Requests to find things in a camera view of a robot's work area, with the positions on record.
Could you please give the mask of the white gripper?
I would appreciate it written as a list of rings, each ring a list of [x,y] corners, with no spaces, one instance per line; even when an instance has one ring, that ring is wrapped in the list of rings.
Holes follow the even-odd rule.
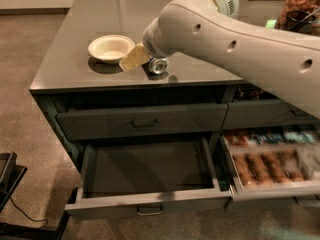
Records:
[[[119,62],[119,66],[123,71],[131,71],[147,63],[150,60],[150,55],[154,58],[166,58],[174,54],[174,50],[168,46],[162,36],[157,18],[144,30],[142,42],[138,43]]]

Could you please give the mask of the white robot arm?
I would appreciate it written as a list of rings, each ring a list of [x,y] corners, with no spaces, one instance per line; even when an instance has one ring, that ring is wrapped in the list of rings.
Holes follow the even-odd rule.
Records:
[[[219,66],[320,118],[320,38],[235,18],[239,0],[173,0],[120,61],[130,71],[177,52]]]

